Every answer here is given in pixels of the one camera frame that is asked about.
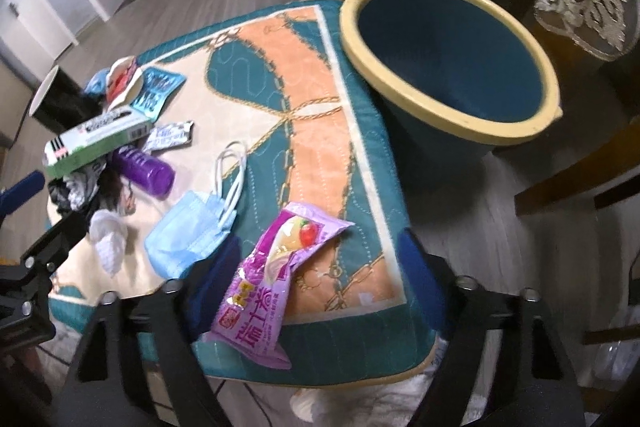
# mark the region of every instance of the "blue packet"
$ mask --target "blue packet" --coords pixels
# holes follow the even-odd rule
[[[142,112],[149,120],[155,122],[160,116],[162,106],[172,92],[180,87],[187,79],[180,73],[146,68],[143,72],[143,84],[140,94],[130,104],[131,107]]]
[[[93,78],[89,80],[89,83],[84,88],[85,95],[90,96],[94,100],[101,100],[107,94],[107,75],[109,74],[109,68],[104,68],[94,74]]]

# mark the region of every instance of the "purple bottle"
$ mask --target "purple bottle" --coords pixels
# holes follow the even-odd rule
[[[174,186],[175,171],[171,165],[132,145],[114,150],[111,165],[127,180],[156,198],[166,196]]]

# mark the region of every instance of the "blue surgical mask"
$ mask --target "blue surgical mask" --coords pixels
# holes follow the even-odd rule
[[[238,175],[223,199],[223,162],[238,161]],[[151,266],[164,279],[183,279],[190,267],[216,251],[236,219],[244,183],[246,149],[231,142],[216,159],[211,193],[189,190],[156,224],[145,239]]]

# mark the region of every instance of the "black cup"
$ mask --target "black cup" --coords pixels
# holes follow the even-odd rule
[[[100,105],[85,96],[59,66],[49,71],[29,108],[29,116],[54,134],[62,134],[101,113]]]

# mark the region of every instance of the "blue bucket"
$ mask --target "blue bucket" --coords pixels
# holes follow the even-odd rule
[[[383,97],[401,180],[435,188],[562,116],[540,44],[489,0],[346,0],[342,44]]]

